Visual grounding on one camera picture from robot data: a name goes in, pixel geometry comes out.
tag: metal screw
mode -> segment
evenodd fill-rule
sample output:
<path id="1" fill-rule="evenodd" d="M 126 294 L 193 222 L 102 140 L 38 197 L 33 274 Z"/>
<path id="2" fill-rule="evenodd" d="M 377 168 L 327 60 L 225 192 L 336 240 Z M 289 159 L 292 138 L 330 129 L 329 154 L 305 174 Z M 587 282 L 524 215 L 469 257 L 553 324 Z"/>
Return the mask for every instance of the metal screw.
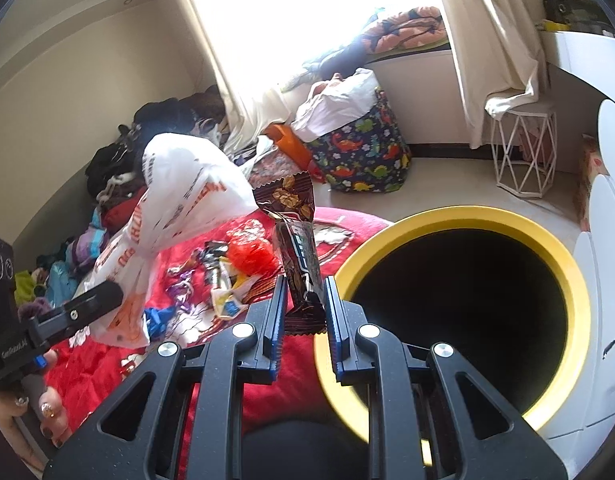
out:
<path id="1" fill-rule="evenodd" d="M 171 343 L 171 342 L 163 343 L 158 348 L 159 354 L 161 354 L 163 357 L 172 356 L 176 353 L 177 350 L 178 350 L 178 347 L 176 346 L 176 344 Z"/>
<path id="2" fill-rule="evenodd" d="M 450 357 L 454 353 L 454 349 L 447 343 L 439 343 L 434 346 L 434 354 L 439 357 Z"/>
<path id="3" fill-rule="evenodd" d="M 372 339 L 374 337 L 378 337 L 379 334 L 381 333 L 381 330 L 376 325 L 367 324 L 367 325 L 363 325 L 359 329 L 359 333 L 363 337 L 367 337 L 368 339 Z"/>
<path id="4" fill-rule="evenodd" d="M 248 337 L 254 333 L 254 327 L 249 323 L 239 323 L 232 328 L 232 334 L 236 337 Z"/>

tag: orange bag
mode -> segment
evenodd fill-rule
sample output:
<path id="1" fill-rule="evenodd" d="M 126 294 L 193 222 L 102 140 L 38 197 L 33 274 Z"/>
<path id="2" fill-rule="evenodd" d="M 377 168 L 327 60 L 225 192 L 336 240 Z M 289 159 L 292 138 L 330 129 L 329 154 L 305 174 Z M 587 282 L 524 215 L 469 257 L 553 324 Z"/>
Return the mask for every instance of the orange bag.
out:
<path id="1" fill-rule="evenodd" d="M 281 152 L 289 156 L 301 170 L 308 171 L 316 181 L 325 182 L 321 170 L 312 158 L 312 152 L 287 124 L 270 124 L 263 133 L 270 137 Z"/>

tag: white geometric stool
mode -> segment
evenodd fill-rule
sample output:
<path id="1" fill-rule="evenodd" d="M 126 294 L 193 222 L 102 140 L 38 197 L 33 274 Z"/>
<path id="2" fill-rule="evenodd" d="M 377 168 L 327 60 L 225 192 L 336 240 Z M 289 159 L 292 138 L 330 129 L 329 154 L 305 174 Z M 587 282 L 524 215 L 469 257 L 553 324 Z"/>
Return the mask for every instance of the white geometric stool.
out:
<path id="1" fill-rule="evenodd" d="M 510 133 L 503 127 L 507 114 L 514 118 Z M 521 198 L 542 198 L 554 182 L 556 141 L 556 111 L 548 100 L 517 106 L 501 120 L 492 119 L 490 143 L 497 186 Z M 529 160 L 511 160 L 514 146 L 520 146 Z"/>

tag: dinosaur print basket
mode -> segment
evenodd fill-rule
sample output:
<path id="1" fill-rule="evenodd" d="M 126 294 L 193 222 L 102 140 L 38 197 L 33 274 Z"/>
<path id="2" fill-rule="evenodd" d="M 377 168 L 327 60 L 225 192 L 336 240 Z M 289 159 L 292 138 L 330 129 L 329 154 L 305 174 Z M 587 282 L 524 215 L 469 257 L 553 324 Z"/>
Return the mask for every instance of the dinosaur print basket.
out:
<path id="1" fill-rule="evenodd" d="M 405 182 L 412 155 L 385 92 L 376 94 L 363 117 L 307 143 L 332 189 L 396 191 Z"/>

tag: floor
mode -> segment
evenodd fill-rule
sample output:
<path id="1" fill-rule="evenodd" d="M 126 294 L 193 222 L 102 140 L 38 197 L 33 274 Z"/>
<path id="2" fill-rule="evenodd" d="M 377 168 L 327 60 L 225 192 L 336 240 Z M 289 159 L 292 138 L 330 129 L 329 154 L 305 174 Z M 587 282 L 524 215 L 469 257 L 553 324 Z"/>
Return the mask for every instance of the floor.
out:
<path id="1" fill-rule="evenodd" d="M 316 205 L 354 209 L 396 222 L 421 211 L 450 205 L 507 209 L 542 225 L 574 251 L 581 232 L 572 203 L 575 175 L 557 173 L 541 200 L 521 200 L 499 188 L 491 160 L 415 158 L 405 185 L 393 193 L 346 194 L 315 185 Z"/>

